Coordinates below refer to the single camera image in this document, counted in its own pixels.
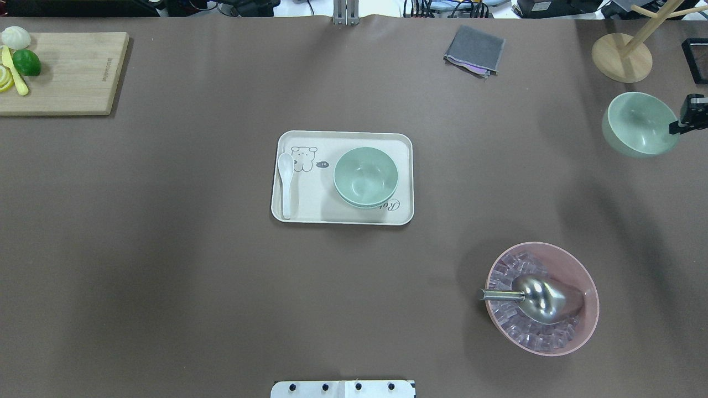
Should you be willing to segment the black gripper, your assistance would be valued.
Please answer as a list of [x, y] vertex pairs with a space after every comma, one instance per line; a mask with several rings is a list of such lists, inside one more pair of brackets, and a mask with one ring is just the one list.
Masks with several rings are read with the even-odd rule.
[[680, 120], [669, 124], [670, 134], [707, 128], [707, 98], [703, 94], [688, 94], [681, 108]]

